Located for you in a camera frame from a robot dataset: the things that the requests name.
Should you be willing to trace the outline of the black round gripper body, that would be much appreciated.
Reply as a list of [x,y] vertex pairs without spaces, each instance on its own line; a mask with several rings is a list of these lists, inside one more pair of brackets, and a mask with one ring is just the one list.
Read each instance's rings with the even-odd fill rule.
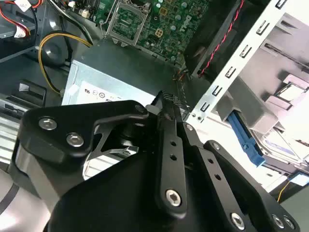
[[68,191],[48,231],[225,232],[180,128],[160,130],[158,152],[136,154]]

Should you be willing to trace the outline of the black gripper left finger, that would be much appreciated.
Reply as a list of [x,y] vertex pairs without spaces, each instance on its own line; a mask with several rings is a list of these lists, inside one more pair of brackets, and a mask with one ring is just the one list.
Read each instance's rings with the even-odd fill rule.
[[162,93],[147,106],[110,101],[37,108],[23,115],[15,164],[51,213],[82,182],[136,154],[158,152],[160,130],[179,124],[162,104]]

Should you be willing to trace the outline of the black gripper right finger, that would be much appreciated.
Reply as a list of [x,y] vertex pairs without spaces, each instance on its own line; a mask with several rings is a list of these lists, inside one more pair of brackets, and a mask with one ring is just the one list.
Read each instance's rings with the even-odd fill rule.
[[182,121],[181,102],[163,92],[162,104],[179,122],[185,147],[196,159],[217,204],[219,224],[227,232],[298,232],[291,215],[217,142],[199,140],[193,127]]

